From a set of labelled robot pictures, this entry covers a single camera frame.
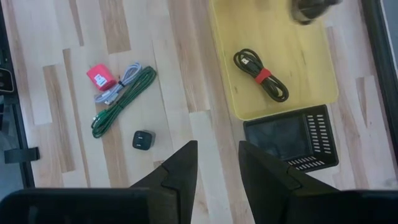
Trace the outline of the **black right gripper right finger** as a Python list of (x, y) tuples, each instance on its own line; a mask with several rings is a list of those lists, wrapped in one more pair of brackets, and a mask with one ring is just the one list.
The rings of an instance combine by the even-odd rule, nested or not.
[(247, 142), (239, 168), (256, 224), (320, 224), (321, 197), (338, 190)]

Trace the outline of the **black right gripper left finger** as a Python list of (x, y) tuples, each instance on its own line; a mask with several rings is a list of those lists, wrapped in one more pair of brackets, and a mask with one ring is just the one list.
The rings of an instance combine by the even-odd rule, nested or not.
[(130, 186), (145, 190), (150, 224), (191, 224), (198, 176), (198, 142), (193, 140)]

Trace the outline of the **black slotted basket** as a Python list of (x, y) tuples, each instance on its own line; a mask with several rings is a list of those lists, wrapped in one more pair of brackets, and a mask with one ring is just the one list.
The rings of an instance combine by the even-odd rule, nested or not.
[(246, 141), (302, 172), (339, 164), (326, 105), (243, 123)]

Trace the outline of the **black cube charger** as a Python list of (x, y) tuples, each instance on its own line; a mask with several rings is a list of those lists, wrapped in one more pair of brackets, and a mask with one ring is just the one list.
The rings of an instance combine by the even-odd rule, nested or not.
[(132, 146), (135, 149), (148, 151), (155, 143), (155, 133), (148, 130), (136, 131), (133, 136)]

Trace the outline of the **yellow cutting board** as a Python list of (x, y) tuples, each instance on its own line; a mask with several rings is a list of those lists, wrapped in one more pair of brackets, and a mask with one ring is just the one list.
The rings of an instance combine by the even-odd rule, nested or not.
[[(230, 110), (244, 121), (329, 104), (338, 87), (321, 20), (301, 26), (291, 18), (292, 0), (209, 0), (209, 13)], [(288, 89), (278, 103), (233, 57), (255, 51)]]

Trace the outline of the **pink wall charger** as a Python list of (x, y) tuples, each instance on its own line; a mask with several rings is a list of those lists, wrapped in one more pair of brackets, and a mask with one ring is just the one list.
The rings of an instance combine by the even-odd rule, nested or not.
[(91, 67), (86, 74), (99, 91), (107, 91), (117, 84), (115, 77), (104, 64)]

